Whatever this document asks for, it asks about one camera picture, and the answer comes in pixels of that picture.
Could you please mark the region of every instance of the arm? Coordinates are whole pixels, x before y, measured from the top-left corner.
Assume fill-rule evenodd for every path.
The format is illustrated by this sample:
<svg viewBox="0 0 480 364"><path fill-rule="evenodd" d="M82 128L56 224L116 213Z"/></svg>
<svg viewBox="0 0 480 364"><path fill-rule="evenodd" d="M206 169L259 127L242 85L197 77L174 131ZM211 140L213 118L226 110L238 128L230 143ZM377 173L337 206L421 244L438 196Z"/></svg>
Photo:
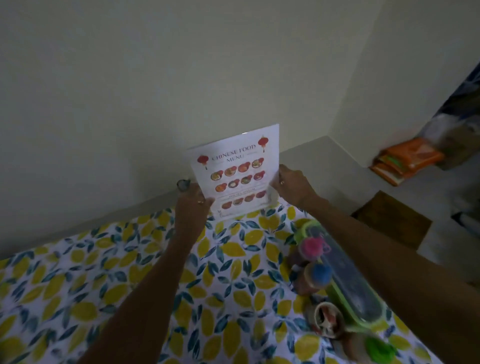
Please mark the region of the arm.
<svg viewBox="0 0 480 364"><path fill-rule="evenodd" d="M316 218L370 285L445 363L480 358L480 295L454 274L345 215L319 197L301 171L280 166L287 202Z"/></svg>
<svg viewBox="0 0 480 364"><path fill-rule="evenodd" d="M202 232L213 199L197 184L177 202L175 236L161 258L108 321L79 364L156 363L168 330L183 266Z"/></svg>

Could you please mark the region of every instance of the pink bottle cap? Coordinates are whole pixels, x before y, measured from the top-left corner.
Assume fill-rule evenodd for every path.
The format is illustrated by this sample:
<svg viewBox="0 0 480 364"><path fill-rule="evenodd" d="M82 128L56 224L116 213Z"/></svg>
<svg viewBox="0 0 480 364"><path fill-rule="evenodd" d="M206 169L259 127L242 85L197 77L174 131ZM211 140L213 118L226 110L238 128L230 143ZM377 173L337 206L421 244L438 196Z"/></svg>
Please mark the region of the pink bottle cap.
<svg viewBox="0 0 480 364"><path fill-rule="evenodd" d="M314 260L323 254L324 244L326 243L322 237L306 238L301 242L299 250L305 259Z"/></svg>

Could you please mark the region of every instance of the lemon print tablecloth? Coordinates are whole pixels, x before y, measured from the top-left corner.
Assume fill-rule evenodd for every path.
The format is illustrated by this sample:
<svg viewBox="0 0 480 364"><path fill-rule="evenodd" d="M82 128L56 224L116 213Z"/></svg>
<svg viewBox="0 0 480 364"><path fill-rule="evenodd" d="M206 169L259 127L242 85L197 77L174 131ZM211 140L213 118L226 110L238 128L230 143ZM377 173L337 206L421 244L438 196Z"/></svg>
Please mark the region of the lemon print tablecloth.
<svg viewBox="0 0 480 364"><path fill-rule="evenodd" d="M158 361L343 363L328 340L309 331L305 299L291 290L295 272L284 257L309 218L284 205L210 218L184 267ZM0 362L78 360L160 257L174 224L166 209L0 261ZM390 310L376 330L397 348L396 363L430 360Z"/></svg>

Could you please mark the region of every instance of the stack of books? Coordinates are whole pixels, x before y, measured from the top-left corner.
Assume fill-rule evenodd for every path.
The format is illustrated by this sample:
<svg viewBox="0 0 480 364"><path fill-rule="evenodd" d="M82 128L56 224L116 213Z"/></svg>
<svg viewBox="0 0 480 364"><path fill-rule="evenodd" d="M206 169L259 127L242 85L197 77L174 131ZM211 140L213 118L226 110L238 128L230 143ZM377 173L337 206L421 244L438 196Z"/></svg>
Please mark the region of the stack of books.
<svg viewBox="0 0 480 364"><path fill-rule="evenodd" d="M415 138L383 150L370 169L392 186L398 186L443 158L443 153L426 139Z"/></svg>

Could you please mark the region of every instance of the acrylic menu holder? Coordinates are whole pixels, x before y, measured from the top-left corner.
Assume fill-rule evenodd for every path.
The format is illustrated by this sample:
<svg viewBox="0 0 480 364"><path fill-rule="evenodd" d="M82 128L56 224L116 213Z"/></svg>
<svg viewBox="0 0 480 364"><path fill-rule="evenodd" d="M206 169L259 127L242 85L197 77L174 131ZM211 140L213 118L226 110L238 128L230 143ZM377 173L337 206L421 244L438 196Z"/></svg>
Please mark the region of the acrylic menu holder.
<svg viewBox="0 0 480 364"><path fill-rule="evenodd" d="M224 220L276 204L278 124L187 150L186 156L212 214Z"/></svg>

